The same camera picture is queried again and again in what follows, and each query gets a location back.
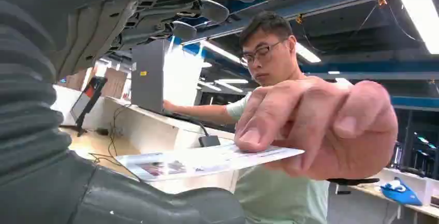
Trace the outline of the person's left hand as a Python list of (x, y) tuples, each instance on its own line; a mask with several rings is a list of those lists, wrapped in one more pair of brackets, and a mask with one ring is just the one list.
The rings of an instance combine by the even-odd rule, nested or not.
[(358, 180), (389, 163), (397, 136), (398, 120), (383, 86), (309, 77), (253, 91), (236, 125), (235, 143), (247, 152), (270, 145), (303, 150), (268, 164), (290, 176)]

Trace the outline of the person's right hand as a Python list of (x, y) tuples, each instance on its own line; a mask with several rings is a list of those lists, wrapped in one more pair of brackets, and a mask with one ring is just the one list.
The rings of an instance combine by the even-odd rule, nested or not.
[(177, 113), (179, 110), (179, 106), (171, 103), (168, 100), (163, 100), (163, 111), (169, 113)]

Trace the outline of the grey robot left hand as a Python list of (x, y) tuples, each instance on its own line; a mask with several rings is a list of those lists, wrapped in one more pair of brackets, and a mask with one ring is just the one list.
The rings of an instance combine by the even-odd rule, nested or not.
[(51, 109), (53, 85), (107, 52), (150, 37), (193, 39), (187, 24), (146, 23), (190, 8), (216, 22), (228, 16), (205, 0), (1, 0), (1, 223), (247, 222), (228, 190), (169, 194), (79, 156)]

